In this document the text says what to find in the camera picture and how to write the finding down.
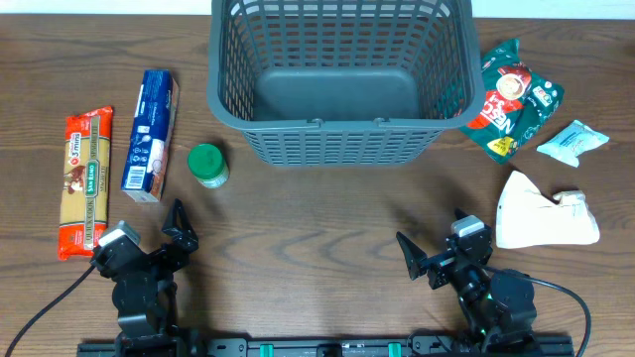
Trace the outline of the cream plastic food bag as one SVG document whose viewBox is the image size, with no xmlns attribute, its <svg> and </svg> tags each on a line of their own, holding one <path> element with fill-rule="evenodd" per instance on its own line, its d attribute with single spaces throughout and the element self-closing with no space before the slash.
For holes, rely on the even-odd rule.
<svg viewBox="0 0 635 357">
<path fill-rule="evenodd" d="M 548 199 L 526 175 L 512 172 L 497 204 L 495 240 L 499 248 L 590 245 L 599 239 L 597 222 L 582 191 L 561 191 Z"/>
</svg>

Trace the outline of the green Nescafe coffee bag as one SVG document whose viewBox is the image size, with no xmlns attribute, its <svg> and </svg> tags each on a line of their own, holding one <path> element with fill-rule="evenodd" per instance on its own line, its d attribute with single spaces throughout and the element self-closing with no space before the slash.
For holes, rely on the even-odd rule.
<svg viewBox="0 0 635 357">
<path fill-rule="evenodd" d="M 527 144 L 564 101 L 564 88 L 530 69 L 519 49 L 520 41 L 511 39 L 484 55 L 484 103 L 460 128 L 498 164 L 507 163 Z"/>
</svg>

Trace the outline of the light blue tissue packet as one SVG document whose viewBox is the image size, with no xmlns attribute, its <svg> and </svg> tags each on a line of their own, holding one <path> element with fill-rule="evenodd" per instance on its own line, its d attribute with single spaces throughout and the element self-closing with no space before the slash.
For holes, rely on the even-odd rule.
<svg viewBox="0 0 635 357">
<path fill-rule="evenodd" d="M 572 121 L 554 138 L 537 147 L 537 151 L 574 168 L 579 156 L 606 144 L 609 137 L 591 129 L 579 120 Z"/>
</svg>

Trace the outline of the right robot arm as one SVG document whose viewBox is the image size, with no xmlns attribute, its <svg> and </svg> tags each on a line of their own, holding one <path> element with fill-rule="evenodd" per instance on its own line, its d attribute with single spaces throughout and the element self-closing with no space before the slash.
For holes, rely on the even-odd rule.
<svg viewBox="0 0 635 357">
<path fill-rule="evenodd" d="M 534 288 L 516 281 L 509 271 L 488 275 L 492 228 L 460 209 L 445 237 L 445 250 L 429 256 L 404 233 L 396 239 L 405 257 L 411 280 L 426 276 L 433 290 L 450 286 L 456 292 L 468 330 L 448 349 L 452 353 L 479 355 L 538 355 L 533 335 L 537 316 Z"/>
</svg>

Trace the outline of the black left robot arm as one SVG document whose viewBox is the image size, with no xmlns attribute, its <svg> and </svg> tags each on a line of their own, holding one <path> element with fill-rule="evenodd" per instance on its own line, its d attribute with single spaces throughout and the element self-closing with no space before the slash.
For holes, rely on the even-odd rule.
<svg viewBox="0 0 635 357">
<path fill-rule="evenodd" d="M 204 356 L 207 347 L 195 329 L 178 326 L 174 273 L 191 262 L 198 249 L 183 203 L 176 199 L 162 232 L 169 243 L 151 253 L 139 247 L 140 235 L 125 221 L 108 228 L 93 250 L 90 264 L 115 283 L 112 301 L 121 333 L 117 356 Z"/>
</svg>

